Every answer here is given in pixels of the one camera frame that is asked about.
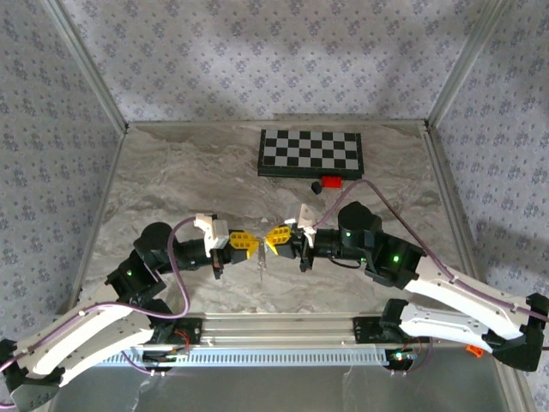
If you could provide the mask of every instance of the checkerboard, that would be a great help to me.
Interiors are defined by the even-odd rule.
[[[364,173],[359,133],[262,130],[257,174],[320,179],[360,179]]]

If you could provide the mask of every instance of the patterned wallpaper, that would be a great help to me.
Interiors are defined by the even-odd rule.
[[[0,337],[69,296],[116,130],[40,2],[0,2]]]
[[[62,1],[128,121],[426,118],[484,3]]]
[[[549,3],[498,23],[439,127],[488,282],[549,295]],[[549,356],[528,382],[549,410]]]

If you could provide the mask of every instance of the small red cube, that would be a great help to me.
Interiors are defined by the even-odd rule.
[[[332,189],[340,189],[341,181],[342,179],[340,176],[323,176],[322,178],[323,187],[329,187]]]

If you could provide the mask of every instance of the robotic arm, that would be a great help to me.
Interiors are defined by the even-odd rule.
[[[204,232],[203,239],[173,241],[180,270],[211,265],[219,279],[225,264],[243,262],[259,244],[247,232],[229,230],[216,215],[197,215],[195,226]],[[160,276],[172,271],[166,249],[171,231],[166,223],[149,225],[134,242],[130,256],[107,276],[93,296],[34,336],[19,342],[0,342],[0,363],[12,361],[3,374],[20,411],[38,408],[89,367],[121,350],[151,341],[155,331],[173,327],[175,321],[134,312],[138,308],[171,313],[162,300],[153,299],[166,287]],[[54,330],[57,332],[44,342],[44,336]]]
[[[161,275],[175,264],[179,270],[211,265],[219,279],[225,264],[250,258],[259,241],[247,232],[229,230],[216,215],[198,214],[194,224],[204,232],[203,238],[181,243],[173,238],[172,251],[167,248],[172,228],[162,222],[149,225],[130,256],[92,297],[28,339],[0,342],[2,372],[20,411],[38,408],[76,375],[126,348],[148,342],[200,342],[200,328],[192,319],[171,314],[162,300],[154,299],[166,287]],[[316,224],[311,208],[301,205],[265,241],[275,254],[299,258],[301,271],[311,270],[316,258],[349,269],[363,264],[374,282],[429,296],[459,311],[389,300],[381,317],[353,320],[356,343],[432,336],[482,348],[517,369],[536,370],[549,312],[546,297],[505,294],[455,270],[448,276],[434,255],[384,233],[381,219],[358,202],[340,210],[337,229],[318,229]],[[159,313],[166,314],[164,319],[158,319]],[[184,334],[183,342],[174,341],[173,332],[181,327],[197,332],[190,333],[192,339]]]
[[[374,282],[423,294],[461,312],[390,300],[380,319],[386,330],[464,342],[485,349],[511,367],[537,368],[545,328],[539,318],[549,311],[546,297],[506,294],[450,268],[453,277],[447,277],[424,250],[384,233],[381,218],[359,202],[340,210],[338,229],[317,229],[316,224],[311,208],[301,205],[286,225],[269,233],[266,243],[277,255],[299,258],[301,271],[312,269],[315,258],[339,265],[343,265],[341,260],[354,261],[365,264],[365,274]]]

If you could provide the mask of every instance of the gray marble tabletop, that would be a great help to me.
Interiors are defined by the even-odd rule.
[[[311,190],[310,179],[258,177],[257,151],[265,124],[154,125],[131,127],[108,198],[106,213],[83,284],[90,294],[127,258],[132,242],[154,221],[175,225],[198,212],[214,212],[230,228],[256,236],[281,224],[287,209],[308,203],[319,215],[340,190]],[[345,131],[362,135],[365,177],[373,181],[453,267],[457,252],[431,165],[416,130],[374,124],[276,124],[276,129]],[[411,240],[406,230],[366,185],[343,203],[359,200],[383,218],[383,229]],[[327,227],[336,225],[335,215]],[[184,227],[178,239],[201,237]],[[182,301],[171,275],[161,295],[173,311]],[[299,261],[266,253],[266,267],[252,259],[226,266],[216,281],[211,268],[184,272],[192,312],[380,312],[391,297],[410,298],[395,288],[373,283],[360,270],[346,270],[318,259],[299,271]]]

